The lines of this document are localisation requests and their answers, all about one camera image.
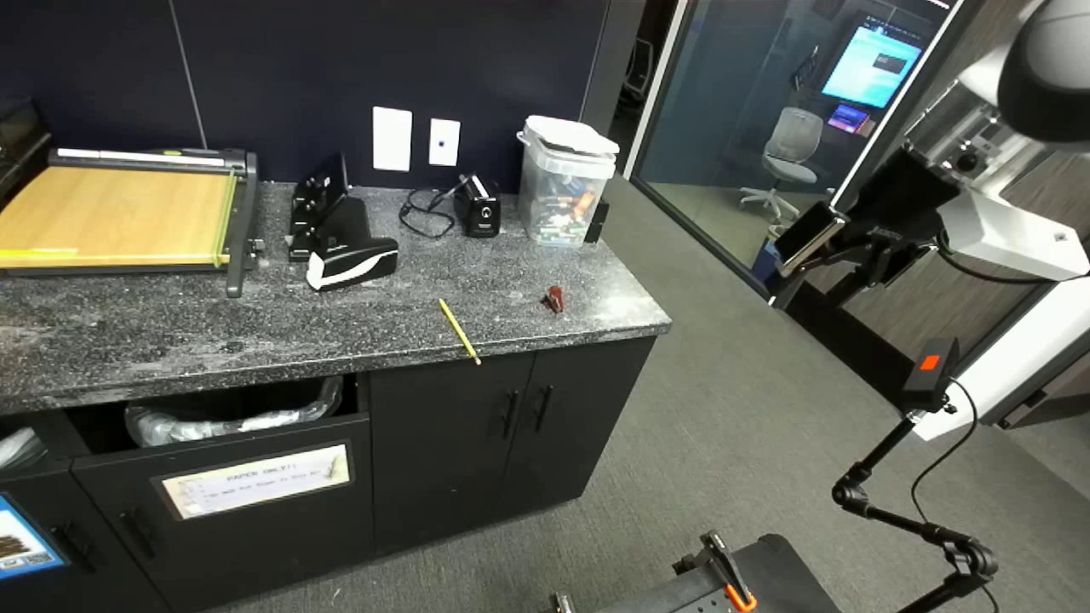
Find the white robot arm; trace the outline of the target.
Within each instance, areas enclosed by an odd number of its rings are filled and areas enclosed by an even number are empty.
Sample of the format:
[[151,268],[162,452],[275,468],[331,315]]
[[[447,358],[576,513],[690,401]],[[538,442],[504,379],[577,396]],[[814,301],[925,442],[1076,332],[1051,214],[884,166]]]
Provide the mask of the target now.
[[776,244],[773,302],[807,295],[803,275],[851,261],[849,291],[887,282],[925,252],[1009,268],[1010,282],[1068,282],[1086,249],[1061,223],[1004,189],[1055,150],[1090,143],[1090,0],[1035,0],[1018,31],[968,64],[910,126],[849,212],[810,207],[814,227]]

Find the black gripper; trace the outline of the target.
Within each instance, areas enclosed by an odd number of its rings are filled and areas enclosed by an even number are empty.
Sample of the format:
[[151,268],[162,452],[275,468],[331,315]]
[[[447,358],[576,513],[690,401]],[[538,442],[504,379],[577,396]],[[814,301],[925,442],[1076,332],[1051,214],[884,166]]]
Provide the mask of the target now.
[[895,150],[861,189],[849,212],[810,206],[782,236],[773,293],[786,295],[801,278],[831,261],[851,261],[828,295],[849,302],[864,286],[884,286],[907,274],[941,236],[935,207],[961,189],[929,170],[916,153]]

